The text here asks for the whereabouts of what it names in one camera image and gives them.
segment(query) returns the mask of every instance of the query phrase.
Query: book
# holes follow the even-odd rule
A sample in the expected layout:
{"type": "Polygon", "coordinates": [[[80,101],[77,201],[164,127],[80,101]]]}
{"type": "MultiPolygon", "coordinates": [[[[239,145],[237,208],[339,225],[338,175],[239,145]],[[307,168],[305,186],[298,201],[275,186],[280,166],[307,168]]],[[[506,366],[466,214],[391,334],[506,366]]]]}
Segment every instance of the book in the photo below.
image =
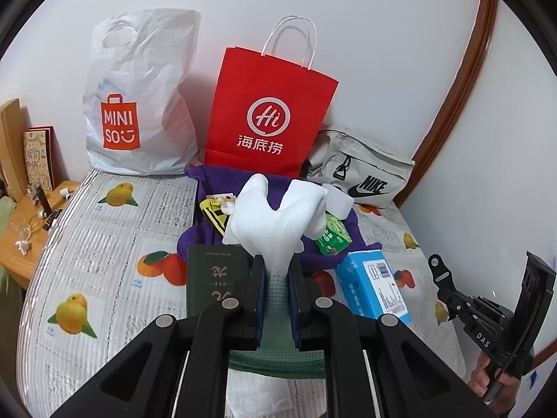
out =
{"type": "Polygon", "coordinates": [[[56,188],[52,164],[53,127],[31,127],[23,133],[23,154],[29,183],[40,183],[44,190],[56,188]]]}
{"type": "Polygon", "coordinates": [[[230,297],[234,282],[249,276],[248,255],[241,246],[190,245],[186,315],[201,314],[209,305],[230,297]]]}

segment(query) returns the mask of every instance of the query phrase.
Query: mattress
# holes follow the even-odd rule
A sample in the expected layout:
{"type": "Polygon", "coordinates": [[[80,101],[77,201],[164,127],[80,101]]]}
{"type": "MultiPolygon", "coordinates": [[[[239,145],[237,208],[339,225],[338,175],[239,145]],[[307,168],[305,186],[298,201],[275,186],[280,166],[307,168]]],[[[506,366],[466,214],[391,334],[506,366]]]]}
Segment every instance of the mattress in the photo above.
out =
{"type": "MultiPolygon", "coordinates": [[[[196,190],[197,181],[183,176],[87,173],[49,232],[23,307],[17,385],[34,418],[50,416],[158,315],[186,317],[175,253],[193,224],[196,190]],[[153,276],[153,260],[162,261],[163,274],[153,276]]],[[[411,231],[402,215],[394,204],[379,210],[356,205],[356,213],[364,240],[380,241],[392,271],[413,277],[414,287],[401,288],[410,328],[463,376],[455,329],[436,320],[436,287],[417,243],[405,246],[411,231]]],[[[277,381],[288,383],[292,406],[269,418],[325,412],[324,381],[277,381]]]]}

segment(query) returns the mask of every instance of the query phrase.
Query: screw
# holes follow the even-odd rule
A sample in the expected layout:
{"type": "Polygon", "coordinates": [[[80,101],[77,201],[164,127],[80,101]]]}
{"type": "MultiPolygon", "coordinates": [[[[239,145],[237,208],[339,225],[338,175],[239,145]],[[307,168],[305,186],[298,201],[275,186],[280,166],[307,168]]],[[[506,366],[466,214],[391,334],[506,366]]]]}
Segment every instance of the screw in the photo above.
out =
{"type": "Polygon", "coordinates": [[[397,326],[398,318],[394,314],[383,314],[381,323],[386,326],[397,326]]]}
{"type": "Polygon", "coordinates": [[[160,316],[157,317],[155,324],[157,324],[157,326],[161,328],[165,328],[167,326],[170,326],[172,321],[173,319],[170,314],[161,314],[160,316]]]}
{"type": "Polygon", "coordinates": [[[329,297],[318,297],[315,300],[315,304],[319,308],[330,308],[332,307],[332,300],[329,297]]]}
{"type": "Polygon", "coordinates": [[[221,301],[222,308],[225,309],[234,309],[239,304],[240,302],[238,301],[238,299],[235,299],[234,297],[228,297],[227,299],[221,301]]]}

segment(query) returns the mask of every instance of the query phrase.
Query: blue box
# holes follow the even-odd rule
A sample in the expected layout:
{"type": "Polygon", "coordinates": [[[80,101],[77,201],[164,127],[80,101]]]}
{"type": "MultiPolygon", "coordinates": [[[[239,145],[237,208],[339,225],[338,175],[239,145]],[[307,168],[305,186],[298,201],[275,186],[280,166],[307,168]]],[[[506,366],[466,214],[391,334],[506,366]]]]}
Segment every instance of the blue box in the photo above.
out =
{"type": "Polygon", "coordinates": [[[377,319],[389,313],[405,324],[411,322],[410,312],[381,250],[349,253],[335,272],[354,314],[377,319]]]}

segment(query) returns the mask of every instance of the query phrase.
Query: nike swoosh logo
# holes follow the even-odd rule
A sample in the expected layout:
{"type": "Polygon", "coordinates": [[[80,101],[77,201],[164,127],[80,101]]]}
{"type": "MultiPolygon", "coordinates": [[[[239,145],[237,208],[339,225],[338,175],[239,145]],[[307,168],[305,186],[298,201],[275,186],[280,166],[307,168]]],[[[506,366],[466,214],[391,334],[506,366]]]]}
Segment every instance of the nike swoosh logo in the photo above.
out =
{"type": "Polygon", "coordinates": [[[352,196],[352,198],[366,198],[366,196],[386,195],[388,193],[388,192],[361,193],[358,191],[358,187],[360,187],[360,185],[355,185],[353,187],[350,187],[347,191],[348,195],[352,196]]]}

